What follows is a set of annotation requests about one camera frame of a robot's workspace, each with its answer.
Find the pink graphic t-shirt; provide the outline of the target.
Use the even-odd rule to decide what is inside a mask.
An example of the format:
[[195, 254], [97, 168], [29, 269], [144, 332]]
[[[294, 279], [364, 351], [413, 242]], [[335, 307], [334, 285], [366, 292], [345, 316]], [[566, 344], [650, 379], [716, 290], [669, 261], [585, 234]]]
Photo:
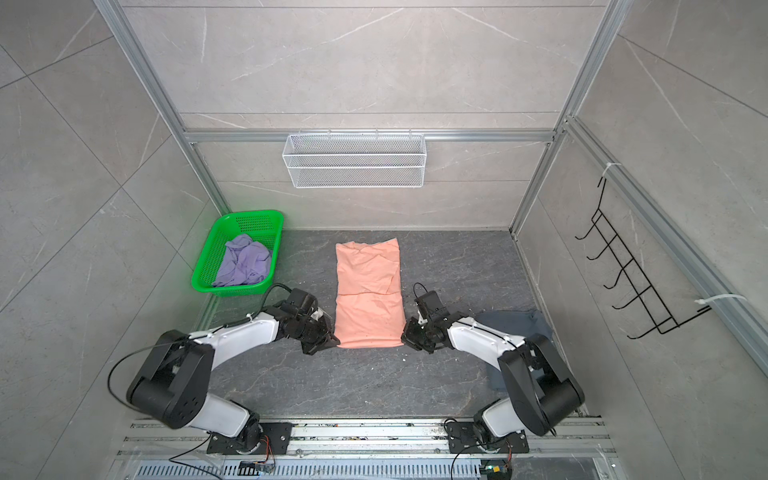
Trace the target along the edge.
[[340, 347], [401, 346], [406, 320], [398, 240], [338, 244], [336, 257], [335, 336]]

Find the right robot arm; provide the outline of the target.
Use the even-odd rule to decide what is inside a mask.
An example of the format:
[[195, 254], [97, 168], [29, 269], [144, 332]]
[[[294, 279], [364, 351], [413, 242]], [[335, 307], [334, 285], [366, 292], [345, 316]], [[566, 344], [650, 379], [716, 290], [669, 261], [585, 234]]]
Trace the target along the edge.
[[471, 434], [449, 435], [461, 451], [498, 449], [513, 434], [544, 436], [585, 402], [584, 391], [548, 337], [512, 335], [460, 314], [437, 319], [411, 318], [401, 336], [417, 351], [450, 348], [470, 354], [502, 377], [507, 397], [477, 412]]

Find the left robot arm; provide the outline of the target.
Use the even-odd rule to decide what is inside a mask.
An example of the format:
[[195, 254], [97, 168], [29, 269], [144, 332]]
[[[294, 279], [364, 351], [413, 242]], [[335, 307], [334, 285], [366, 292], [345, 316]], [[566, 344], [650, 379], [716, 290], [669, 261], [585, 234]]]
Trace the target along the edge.
[[170, 330], [148, 347], [148, 356], [127, 388], [126, 403], [171, 429], [195, 428], [225, 439], [240, 454], [266, 442], [259, 415], [209, 392], [218, 366], [257, 347], [289, 338], [313, 355], [340, 344], [330, 317], [314, 307], [270, 307], [234, 324], [185, 334]]

